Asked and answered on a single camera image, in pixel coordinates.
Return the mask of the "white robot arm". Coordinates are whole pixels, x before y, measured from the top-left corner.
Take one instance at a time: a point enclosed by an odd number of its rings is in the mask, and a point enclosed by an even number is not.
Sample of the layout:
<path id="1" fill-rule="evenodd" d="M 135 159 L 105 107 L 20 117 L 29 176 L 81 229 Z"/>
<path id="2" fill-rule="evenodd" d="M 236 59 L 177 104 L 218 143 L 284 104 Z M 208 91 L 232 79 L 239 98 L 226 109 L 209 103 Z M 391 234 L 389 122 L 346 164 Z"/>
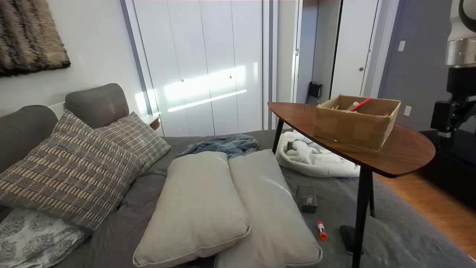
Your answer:
<path id="1" fill-rule="evenodd" d="M 431 128 L 450 137 L 476 106 L 476 0 L 452 0 L 450 33 L 446 46 L 447 83 L 450 98 L 434 104 Z"/>

